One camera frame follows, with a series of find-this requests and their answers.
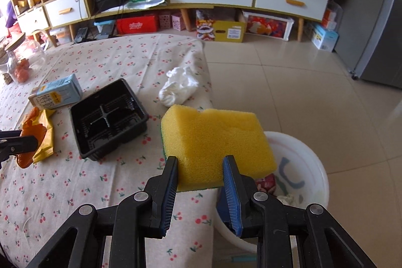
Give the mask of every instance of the cardboard box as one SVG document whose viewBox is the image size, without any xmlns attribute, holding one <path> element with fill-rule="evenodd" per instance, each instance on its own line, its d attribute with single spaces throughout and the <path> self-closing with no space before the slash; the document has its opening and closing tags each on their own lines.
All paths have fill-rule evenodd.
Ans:
<svg viewBox="0 0 402 268">
<path fill-rule="evenodd" d="M 33 88 L 29 101 L 39 109 L 53 109 L 78 102 L 82 89 L 75 74 Z"/>
<path fill-rule="evenodd" d="M 304 32 L 318 49 L 329 52 L 334 50 L 339 37 L 335 31 L 329 31 L 317 22 L 308 22 Z"/>
<path fill-rule="evenodd" d="M 235 21 L 236 10 L 196 10 L 197 38 L 204 41 L 242 42 L 246 24 Z"/>
<path fill-rule="evenodd" d="M 159 13 L 159 27 L 161 29 L 170 29 L 170 12 L 161 12 Z"/>
<path fill-rule="evenodd" d="M 172 14 L 172 27 L 178 31 L 182 31 L 186 28 L 181 13 Z"/>
</svg>

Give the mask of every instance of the orange plastic bag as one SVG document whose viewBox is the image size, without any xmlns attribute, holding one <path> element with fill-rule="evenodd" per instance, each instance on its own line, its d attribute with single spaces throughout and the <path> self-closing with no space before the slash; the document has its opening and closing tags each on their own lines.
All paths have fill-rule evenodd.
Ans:
<svg viewBox="0 0 402 268">
<path fill-rule="evenodd" d="M 34 107 L 23 124 L 21 136 L 33 135 L 38 140 L 38 147 L 45 138 L 47 129 L 42 124 L 33 124 L 33 121 L 39 116 L 39 108 Z M 29 153 L 17 155 L 17 164 L 21 168 L 27 168 L 33 163 L 33 156 L 36 150 Z"/>
</svg>

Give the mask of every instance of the glass jar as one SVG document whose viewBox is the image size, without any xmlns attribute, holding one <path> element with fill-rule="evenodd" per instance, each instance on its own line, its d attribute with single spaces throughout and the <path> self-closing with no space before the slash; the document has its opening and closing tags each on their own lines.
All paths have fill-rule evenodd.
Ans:
<svg viewBox="0 0 402 268">
<path fill-rule="evenodd" d="M 45 51 L 39 42 L 27 39 L 25 33 L 11 41 L 6 47 L 9 60 L 7 71 L 17 83 L 25 83 L 36 76 L 46 63 Z"/>
</svg>

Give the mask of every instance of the blue box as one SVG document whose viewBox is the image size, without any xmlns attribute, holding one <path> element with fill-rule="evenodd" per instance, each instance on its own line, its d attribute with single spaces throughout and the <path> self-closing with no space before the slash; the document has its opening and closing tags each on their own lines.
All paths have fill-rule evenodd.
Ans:
<svg viewBox="0 0 402 268">
<path fill-rule="evenodd" d="M 78 102 L 82 89 L 75 74 L 33 88 L 29 101 L 39 109 L 54 109 Z"/>
<path fill-rule="evenodd" d="M 327 30 L 317 22 L 308 22 L 304 32 L 318 49 L 329 52 L 334 50 L 339 38 L 339 34 L 335 31 Z"/>
</svg>

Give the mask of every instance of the pink box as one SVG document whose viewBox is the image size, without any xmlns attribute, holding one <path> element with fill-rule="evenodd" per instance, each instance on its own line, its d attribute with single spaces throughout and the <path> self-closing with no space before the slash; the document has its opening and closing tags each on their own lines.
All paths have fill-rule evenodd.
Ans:
<svg viewBox="0 0 402 268">
<path fill-rule="evenodd" d="M 175 30 L 184 30 L 186 28 L 181 13 L 172 14 L 172 25 Z"/>
<path fill-rule="evenodd" d="M 170 29 L 170 12 L 162 12 L 159 14 L 159 26 L 161 29 Z"/>
</svg>

